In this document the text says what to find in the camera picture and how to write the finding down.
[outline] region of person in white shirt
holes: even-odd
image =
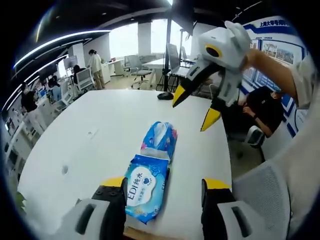
[[[104,89],[105,82],[104,82],[104,77],[102,76],[101,57],[99,56],[97,51],[93,49],[89,51],[89,55],[90,55],[90,60],[89,60],[88,67],[91,67],[96,88],[99,90]]]
[[[262,51],[251,49],[244,68],[254,67],[308,109],[303,127],[290,145],[271,159],[282,170],[290,195],[289,236],[303,223],[320,190],[320,77],[310,55],[287,68]]]

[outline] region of wet wipes pack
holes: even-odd
[[[128,179],[125,212],[144,224],[158,214],[164,196],[168,160],[135,155],[125,173]]]
[[[173,159],[178,134],[169,122],[156,121],[146,133],[140,154],[159,159]]]

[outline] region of computer mouse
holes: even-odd
[[[174,95],[171,92],[160,93],[157,97],[159,100],[172,100],[172,99],[174,99]]]

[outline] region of yellow circular sensor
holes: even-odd
[[[205,50],[208,54],[210,54],[211,56],[213,56],[215,58],[222,57],[221,50],[212,44],[205,45]]]

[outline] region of white robotic arm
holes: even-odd
[[[208,110],[201,131],[205,131],[219,117],[214,110],[216,101],[229,102],[235,95],[242,80],[242,66],[246,53],[250,49],[250,37],[239,23],[225,22],[224,27],[217,27],[205,32],[199,39],[200,56],[186,78],[181,80],[173,98],[173,107],[184,101],[211,74],[221,72],[222,80],[218,91],[212,99],[212,107]]]

